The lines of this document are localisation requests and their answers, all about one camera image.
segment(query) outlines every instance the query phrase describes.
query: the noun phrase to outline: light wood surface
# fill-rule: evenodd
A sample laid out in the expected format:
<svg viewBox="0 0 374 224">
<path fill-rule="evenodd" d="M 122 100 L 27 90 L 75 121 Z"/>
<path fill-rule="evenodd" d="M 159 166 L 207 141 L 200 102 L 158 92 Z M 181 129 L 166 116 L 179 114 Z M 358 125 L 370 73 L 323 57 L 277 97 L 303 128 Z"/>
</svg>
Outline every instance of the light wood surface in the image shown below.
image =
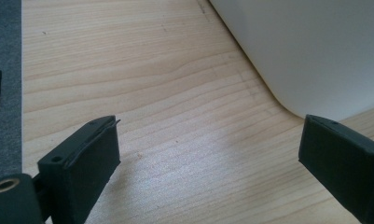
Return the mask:
<svg viewBox="0 0 374 224">
<path fill-rule="evenodd" d="M 303 119 L 205 0 L 23 1 L 23 169 L 116 115 L 87 223 L 358 223 L 298 162 Z M 342 121 L 374 139 L 374 110 Z"/>
</svg>

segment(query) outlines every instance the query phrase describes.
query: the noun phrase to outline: black clamp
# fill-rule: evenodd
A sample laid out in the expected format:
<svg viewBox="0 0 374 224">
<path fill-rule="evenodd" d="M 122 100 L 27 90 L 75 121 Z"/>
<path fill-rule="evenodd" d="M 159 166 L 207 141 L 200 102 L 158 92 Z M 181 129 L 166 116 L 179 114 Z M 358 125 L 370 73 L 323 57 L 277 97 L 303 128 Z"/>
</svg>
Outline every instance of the black clamp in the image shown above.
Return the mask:
<svg viewBox="0 0 374 224">
<path fill-rule="evenodd" d="M 308 115 L 299 161 L 362 223 L 374 223 L 374 141 Z"/>
<path fill-rule="evenodd" d="M 86 221 L 120 164 L 115 116 L 95 119 L 38 162 L 39 174 L 0 178 L 0 224 Z"/>
</svg>

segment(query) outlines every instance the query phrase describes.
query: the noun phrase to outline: black plastic bracket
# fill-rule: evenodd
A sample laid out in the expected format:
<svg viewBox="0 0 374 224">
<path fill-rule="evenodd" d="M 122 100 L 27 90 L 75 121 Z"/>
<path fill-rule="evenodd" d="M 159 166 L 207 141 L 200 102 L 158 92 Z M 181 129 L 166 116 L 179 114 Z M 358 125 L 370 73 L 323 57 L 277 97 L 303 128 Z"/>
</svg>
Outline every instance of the black plastic bracket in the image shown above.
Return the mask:
<svg viewBox="0 0 374 224">
<path fill-rule="evenodd" d="M 0 178 L 0 223 L 84 223 L 120 164 L 117 123 L 108 116 L 85 124 L 38 162 L 35 178 Z"/>
<path fill-rule="evenodd" d="M 299 161 L 362 223 L 374 223 L 374 141 L 306 116 Z"/>
</svg>

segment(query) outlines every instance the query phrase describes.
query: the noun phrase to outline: black mount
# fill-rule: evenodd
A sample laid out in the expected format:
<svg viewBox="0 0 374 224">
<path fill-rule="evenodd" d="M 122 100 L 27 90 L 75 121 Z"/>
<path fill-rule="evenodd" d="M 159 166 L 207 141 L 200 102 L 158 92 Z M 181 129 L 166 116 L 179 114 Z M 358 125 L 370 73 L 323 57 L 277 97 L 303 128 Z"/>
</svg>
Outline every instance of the black mount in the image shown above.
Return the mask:
<svg viewBox="0 0 374 224">
<path fill-rule="evenodd" d="M 299 161 L 362 223 L 374 223 L 374 141 L 308 115 Z"/>
<path fill-rule="evenodd" d="M 0 178 L 0 224 L 81 224 L 119 161 L 115 116 L 92 120 L 38 162 L 39 174 Z"/>
</svg>

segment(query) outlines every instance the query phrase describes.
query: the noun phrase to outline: black plastic part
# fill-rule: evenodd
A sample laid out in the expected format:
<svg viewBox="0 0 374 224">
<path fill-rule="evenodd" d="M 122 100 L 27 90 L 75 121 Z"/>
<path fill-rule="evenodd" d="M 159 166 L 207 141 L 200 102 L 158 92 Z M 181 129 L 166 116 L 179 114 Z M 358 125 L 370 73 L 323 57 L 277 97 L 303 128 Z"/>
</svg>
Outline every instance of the black plastic part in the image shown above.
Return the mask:
<svg viewBox="0 0 374 224">
<path fill-rule="evenodd" d="M 50 194 L 49 188 L 46 188 L 42 183 L 41 174 L 38 174 L 33 178 L 33 184 L 35 185 L 35 194 L 41 208 L 41 217 L 43 220 L 47 220 L 54 209 L 54 199 Z"/>
<path fill-rule="evenodd" d="M 29 175 L 0 178 L 0 224 L 41 224 L 42 217 Z"/>
<path fill-rule="evenodd" d="M 44 218 L 50 213 L 55 224 L 84 223 L 119 163 L 115 116 L 85 124 L 38 162 L 36 186 L 51 197 L 40 202 L 53 201 Z"/>
<path fill-rule="evenodd" d="M 374 223 L 374 141 L 308 115 L 299 161 L 359 221 Z"/>
</svg>

